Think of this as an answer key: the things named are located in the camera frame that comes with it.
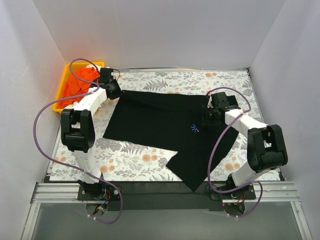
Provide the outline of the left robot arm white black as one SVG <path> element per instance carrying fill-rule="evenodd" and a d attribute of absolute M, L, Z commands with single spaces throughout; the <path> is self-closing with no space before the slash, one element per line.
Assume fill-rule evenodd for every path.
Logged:
<path fill-rule="evenodd" d="M 61 142 L 71 151 L 84 177 L 77 182 L 83 192 L 95 200 L 102 200 L 107 193 L 106 185 L 99 181 L 101 172 L 94 156 L 96 133 L 93 115 L 107 99 L 121 96 L 121 88 L 114 76 L 113 68 L 101 68 L 98 79 L 99 89 L 90 87 L 90 95 L 85 96 L 74 108 L 61 112 Z"/>

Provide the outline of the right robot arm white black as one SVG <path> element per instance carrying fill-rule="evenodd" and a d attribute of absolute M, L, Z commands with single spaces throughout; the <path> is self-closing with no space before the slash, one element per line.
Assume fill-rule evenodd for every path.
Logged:
<path fill-rule="evenodd" d="M 249 185 L 256 183 L 257 178 L 288 163 L 283 131 L 277 124 L 267 125 L 249 116 L 252 108 L 249 106 L 247 110 L 242 110 L 236 103 L 232 103 L 235 96 L 228 96 L 224 87 L 212 89 L 206 95 L 209 103 L 204 109 L 203 124 L 226 125 L 210 154 L 208 172 L 211 171 L 216 150 L 228 130 L 234 129 L 247 139 L 245 164 L 227 178 L 223 188 L 214 187 L 211 181 L 208 182 L 213 192 L 237 199 Z"/>

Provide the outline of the black t shirt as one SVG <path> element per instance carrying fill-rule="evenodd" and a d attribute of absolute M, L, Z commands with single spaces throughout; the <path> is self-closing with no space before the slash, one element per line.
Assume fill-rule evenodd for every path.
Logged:
<path fill-rule="evenodd" d="M 163 94 L 125 90 L 118 100 L 103 137 L 176 151 L 166 167 L 193 192 L 234 145 L 238 131 L 230 128 L 210 159 L 226 124 L 202 126 L 204 95 Z"/>

